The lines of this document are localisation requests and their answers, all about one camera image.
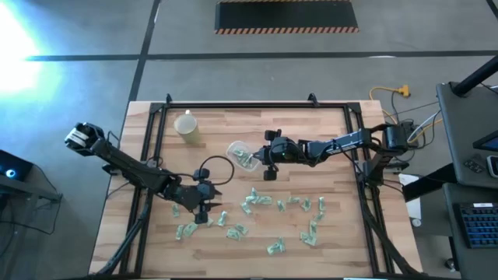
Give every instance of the warning stripe mat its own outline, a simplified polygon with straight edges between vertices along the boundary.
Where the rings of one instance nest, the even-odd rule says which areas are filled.
[[[357,33],[349,0],[227,0],[216,4],[215,33]]]

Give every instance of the black metal frame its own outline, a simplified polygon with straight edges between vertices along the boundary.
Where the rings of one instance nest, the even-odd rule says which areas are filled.
[[[166,117],[167,117],[167,110],[168,109],[195,109],[195,108],[335,108],[335,109],[341,109],[344,112],[345,116],[345,126],[346,130],[348,133],[353,132],[353,126],[352,126],[352,118],[351,114],[354,114],[356,117],[356,122],[358,125],[358,128],[364,128],[363,126],[363,116],[361,113],[361,108],[359,103],[319,103],[316,99],[316,96],[314,94],[310,94],[308,97],[308,101],[303,101],[303,102],[208,102],[208,103],[175,103],[172,102],[172,99],[170,95],[167,95],[167,100],[165,103],[151,103],[150,108],[149,108],[149,118],[147,120],[147,127],[146,127],[146,134],[144,136],[144,142],[142,145],[142,154],[140,157],[141,161],[146,161],[147,156],[149,154],[149,143],[153,131],[153,123],[155,120],[155,116],[160,112],[160,123],[158,127],[158,133],[157,133],[157,139],[156,139],[156,145],[153,153],[153,159],[158,160],[160,156],[160,149],[161,149],[161,144],[162,144],[162,138],[163,138],[163,133],[164,133],[164,126],[166,123]],[[363,156],[365,160],[370,159],[370,151],[365,148],[363,149]],[[356,150],[352,151],[352,158],[353,160],[358,160],[358,152]],[[355,167],[353,166],[353,172],[355,173],[356,176],[356,186],[359,194],[359,200],[360,200],[360,207],[365,207],[366,203],[366,195],[365,195],[365,190],[363,184],[359,180],[358,173],[355,170]],[[142,196],[143,190],[140,190],[138,188],[135,189],[135,192],[133,194],[133,199],[132,199],[132,206],[130,209],[130,216],[128,220],[128,228],[127,228],[127,233],[129,233],[130,229],[133,227],[135,224],[135,220],[137,219],[137,213],[139,210],[139,201]],[[385,224],[384,224],[384,217],[382,214],[382,207],[381,207],[381,201],[378,196],[378,191],[372,191],[372,199],[373,199],[373,210],[375,213],[375,219],[381,226],[382,230],[385,232]],[[145,254],[145,249],[146,249],[146,239],[147,239],[147,231],[149,228],[149,217],[150,217],[150,212],[152,211],[152,198],[153,196],[150,193],[146,194],[146,201],[145,201],[145,206],[149,207],[148,212],[146,214],[146,219],[144,220],[144,223],[142,224],[142,228],[140,230],[140,237],[139,237],[139,246],[138,246],[138,253],[137,253],[137,258],[135,260],[135,268],[133,272],[128,272],[128,263],[129,263],[129,246],[126,249],[126,252],[123,254],[123,257],[121,259],[121,266],[119,268],[119,274],[117,275],[112,275],[112,278],[140,278],[142,276],[142,265],[143,265],[143,258]],[[362,216],[364,220],[364,229],[365,229],[365,237],[366,237],[366,246],[368,249],[368,254],[369,254],[369,259],[370,259],[370,267],[372,270],[373,276],[376,276],[382,272],[380,272],[379,268],[379,263],[377,259],[377,252],[374,244],[374,235],[372,233],[372,229],[368,225],[368,223],[365,221],[365,214],[362,211]],[[381,244],[383,254],[384,254],[384,260],[386,264],[386,271],[387,273],[393,274],[392,276],[399,277],[400,275],[396,275],[394,266],[392,263],[391,257],[388,255],[386,249],[384,248],[384,245]],[[100,278],[100,275],[92,275],[93,277]]]

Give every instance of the yellow cable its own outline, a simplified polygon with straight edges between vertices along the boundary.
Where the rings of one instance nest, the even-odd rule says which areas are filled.
[[[443,121],[443,119],[439,119],[439,120],[437,120],[437,121],[434,121],[434,124],[439,124],[441,121]],[[422,134],[423,134],[423,133],[424,133],[427,129],[429,129],[429,128],[430,128],[430,127],[432,127],[432,126],[433,126],[433,124],[428,124],[428,125],[426,125],[426,126],[422,129],[422,131],[421,131],[420,133],[418,133],[418,135],[417,135],[416,137],[414,137],[414,139],[409,140],[409,141],[408,141],[408,143],[409,143],[409,144],[412,144],[413,142],[417,141],[417,139],[418,139],[420,136],[422,136]]]
[[[398,93],[398,89],[392,89],[392,88],[388,88],[388,87],[384,87],[384,86],[375,86],[373,87],[370,92],[368,93],[368,96],[370,96],[370,100],[374,100],[374,97],[372,96],[372,93],[374,92],[375,89],[383,89],[383,90],[387,90],[387,91],[390,91],[390,92],[396,92]],[[382,109],[382,111],[392,119],[392,121],[397,124],[398,122],[392,117],[391,113],[387,112],[386,110]]]

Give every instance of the concrete floor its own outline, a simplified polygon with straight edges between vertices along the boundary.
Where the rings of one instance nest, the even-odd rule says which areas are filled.
[[[486,1],[355,0],[358,34],[216,36],[215,0],[164,1],[151,54],[274,51],[480,51],[498,49],[498,22]],[[15,268],[18,279],[85,275],[109,182],[101,160],[64,147],[79,121],[121,133],[137,61],[18,62],[25,55],[139,54],[153,0],[0,2],[0,149],[38,164],[64,194],[53,235],[29,232]],[[436,101],[439,82],[458,81],[490,57],[335,58],[148,61],[137,100],[320,100],[368,98],[373,86],[408,84],[399,111]],[[493,76],[487,83],[497,84]],[[390,93],[378,92],[392,111]],[[437,105],[403,114],[418,124]],[[409,173],[427,174],[451,161],[443,125],[416,153]],[[424,208],[434,203],[425,203]],[[55,209],[33,215],[51,228]],[[416,232],[424,271],[457,277],[442,264],[445,238]],[[0,248],[5,239],[0,238]]]

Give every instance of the clear plastic container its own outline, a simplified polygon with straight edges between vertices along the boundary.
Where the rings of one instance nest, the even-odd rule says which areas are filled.
[[[259,159],[255,159],[252,154],[254,151],[242,141],[235,141],[228,146],[226,156],[238,167],[248,172],[253,172],[258,168]]]

